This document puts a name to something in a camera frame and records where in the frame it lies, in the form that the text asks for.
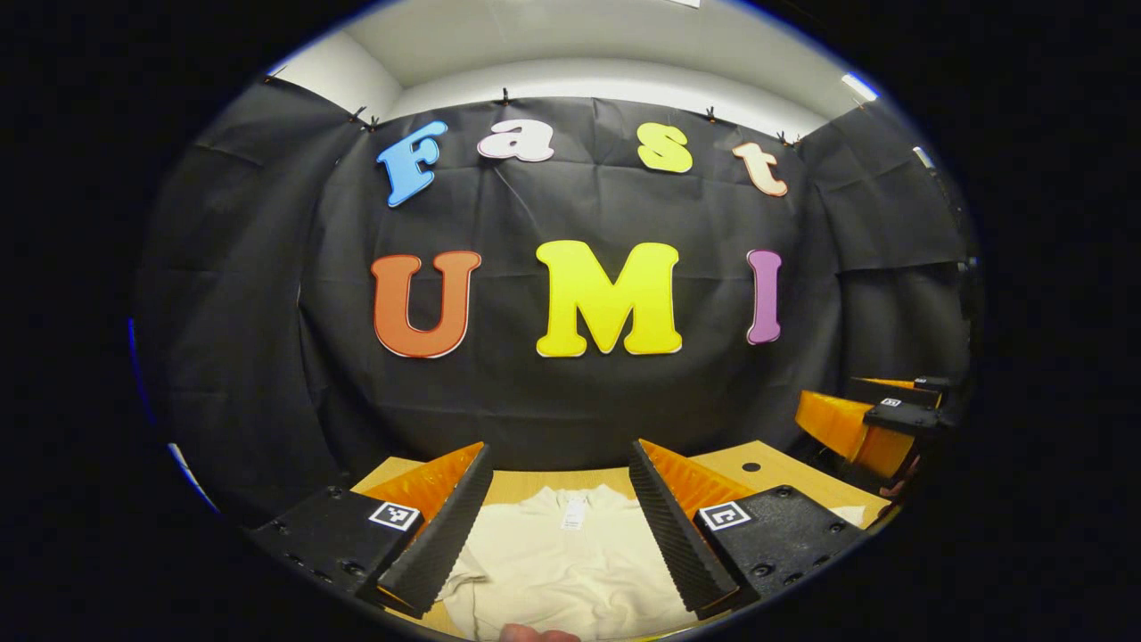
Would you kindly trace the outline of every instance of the finger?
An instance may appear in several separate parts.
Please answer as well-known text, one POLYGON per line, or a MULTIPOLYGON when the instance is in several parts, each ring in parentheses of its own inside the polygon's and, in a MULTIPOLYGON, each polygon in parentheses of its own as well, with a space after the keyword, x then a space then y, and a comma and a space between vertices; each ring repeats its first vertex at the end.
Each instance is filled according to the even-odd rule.
POLYGON ((521 624, 509 624, 500 631, 500 642, 542 642, 537 631, 521 624))
POLYGON ((542 642, 582 642, 582 640, 565 631, 548 631, 543 633, 542 642))
POLYGON ((880 488, 880 495, 883 496, 883 497, 895 497, 895 496, 899 495, 899 490, 901 488, 904 488, 903 480, 896 482, 896 486, 891 487, 890 489, 888 489, 888 488, 880 488))

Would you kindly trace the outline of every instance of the blue letter f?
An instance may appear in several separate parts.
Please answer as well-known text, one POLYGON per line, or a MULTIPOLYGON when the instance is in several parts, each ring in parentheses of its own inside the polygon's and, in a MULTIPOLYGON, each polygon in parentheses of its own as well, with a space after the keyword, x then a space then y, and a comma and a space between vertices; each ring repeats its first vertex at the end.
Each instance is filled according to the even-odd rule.
POLYGON ((396 206, 408 200, 436 177, 430 170, 420 171, 419 162, 432 164, 439 160, 439 145, 428 137, 439 136, 445 131, 447 124, 444 121, 429 122, 377 156, 377 162, 385 163, 385 168, 388 169, 388 180, 393 184, 388 206, 396 206))

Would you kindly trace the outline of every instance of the black fabric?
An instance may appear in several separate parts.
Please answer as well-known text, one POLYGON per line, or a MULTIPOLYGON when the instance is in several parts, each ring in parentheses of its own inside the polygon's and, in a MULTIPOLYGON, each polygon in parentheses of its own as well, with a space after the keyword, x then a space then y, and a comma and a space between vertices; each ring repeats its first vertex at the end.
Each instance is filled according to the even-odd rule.
POLYGON ((226 511, 280 514, 341 479, 309 403, 297 282, 313 206, 359 133, 305 89, 258 83, 172 168, 137 277, 161 429, 226 511))
POLYGON ((914 144, 856 111, 798 147, 586 98, 447 107, 370 132, 304 89, 258 83, 175 168, 154 212, 136 326, 161 421, 204 487, 269 513, 389 455, 479 440, 501 470, 621 466, 637 438, 683 454, 754 439, 790 450, 802 390, 965 366, 955 279, 932 267, 962 260, 960 229, 914 144), (477 153, 492 124, 520 117, 555 128, 551 160, 477 153), (435 181, 389 208, 377 155, 435 120, 448 127, 435 181), (679 127, 693 169, 647 169, 644 122, 679 127), (787 195, 753 186, 731 153, 746 141, 776 156, 787 195), (580 318, 584 356, 540 357, 549 275, 535 249, 560 238, 586 242, 612 279, 640 242, 677 247, 681 351, 637 357, 620 341, 601 355, 580 318), (783 258, 782 336, 755 347, 753 249, 783 258), (393 355, 373 330, 372 261, 421 259, 408 316, 431 328, 431 261, 451 250, 483 255, 463 343, 440 359, 393 355))
MULTIPOLYGON (((758 438, 783 447, 799 431, 792 424, 799 390, 834 384, 835 252, 802 163, 770 137, 696 114, 559 98, 398 119, 358 139, 341 160, 317 206, 308 252, 300 298, 306 373, 356 476, 377 465, 379 436, 418 457, 485 440, 496 447, 496 468, 529 470, 620 466, 626 445, 639 437, 683 453, 758 438), (478 154, 492 124, 517 117, 555 128, 555 157, 526 163, 478 154), (435 120, 448 125, 437 137, 435 182, 388 208, 390 186, 377 155, 435 120), (648 170, 637 155, 636 130, 644 122, 685 131, 694 168, 686 174, 648 170), (777 156, 787 196, 752 185, 730 152, 750 140, 777 156), (549 275, 535 249, 559 238, 586 242, 610 278, 640 242, 677 247, 681 352, 636 357, 620 346, 604 356, 591 346, 576 359, 540 357, 535 342, 547 328, 549 275), (785 259, 784 326, 778 342, 751 347, 745 333, 753 282, 745 254, 758 247, 785 259), (483 255, 471 276, 467 338, 437 360, 390 353, 372 326, 369 266, 391 253, 421 258, 410 319, 430 328, 440 301, 430 261, 448 250, 483 255)), ((580 334, 588 336, 582 323, 580 334)))

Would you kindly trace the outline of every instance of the wooden table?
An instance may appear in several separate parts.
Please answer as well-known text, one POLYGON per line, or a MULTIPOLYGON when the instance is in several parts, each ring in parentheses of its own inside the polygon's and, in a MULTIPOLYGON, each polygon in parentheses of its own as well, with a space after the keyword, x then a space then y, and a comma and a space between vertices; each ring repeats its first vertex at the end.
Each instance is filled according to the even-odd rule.
MULTIPOLYGON (((867 526, 875 519, 880 509, 888 504, 882 497, 876 497, 864 493, 858 488, 845 485, 807 464, 802 464, 770 448, 760 441, 751 441, 726 450, 707 453, 690 457, 691 461, 721 473, 722 476, 741 482, 742 485, 762 493, 770 488, 788 485, 796 488, 804 495, 828 509, 842 506, 864 506, 864 522, 860 528, 867 526), (759 471, 748 472, 744 470, 745 464, 759 464, 759 471)), ((362 479, 353 490, 363 491, 381 482, 388 481, 402 473, 415 469, 422 462, 389 457, 373 472, 362 479)), ((491 488, 484 505, 487 504, 517 504, 537 494, 543 487, 558 489, 589 489, 599 485, 606 485, 617 493, 636 499, 634 489, 630 485, 628 469, 601 469, 594 471, 565 471, 565 472, 525 472, 525 471, 495 471, 492 478, 491 488)), ((432 609, 424 613, 423 619, 416 620, 396 611, 393 615, 415 623, 420 626, 432 628, 448 635, 463 637, 463 634, 455 627, 447 615, 447 609, 443 602, 436 602, 432 609)), ((657 640, 666 634, 641 640, 657 640)))

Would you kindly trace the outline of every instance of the ceiling light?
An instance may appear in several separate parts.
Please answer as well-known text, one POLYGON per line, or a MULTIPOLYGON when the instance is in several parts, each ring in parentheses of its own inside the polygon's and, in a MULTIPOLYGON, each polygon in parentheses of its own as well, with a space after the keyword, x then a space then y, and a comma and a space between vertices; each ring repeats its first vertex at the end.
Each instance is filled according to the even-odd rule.
POLYGON ((865 100, 874 100, 879 96, 875 91, 872 90, 871 87, 864 84, 863 80, 856 78, 850 73, 845 74, 840 80, 842 80, 843 83, 847 84, 848 87, 855 89, 856 92, 863 96, 865 100))
POLYGON ((931 156, 923 151, 923 147, 913 147, 912 151, 915 152, 915 155, 917 155, 921 161, 923 161, 924 166, 928 169, 934 169, 934 163, 931 162, 931 156))

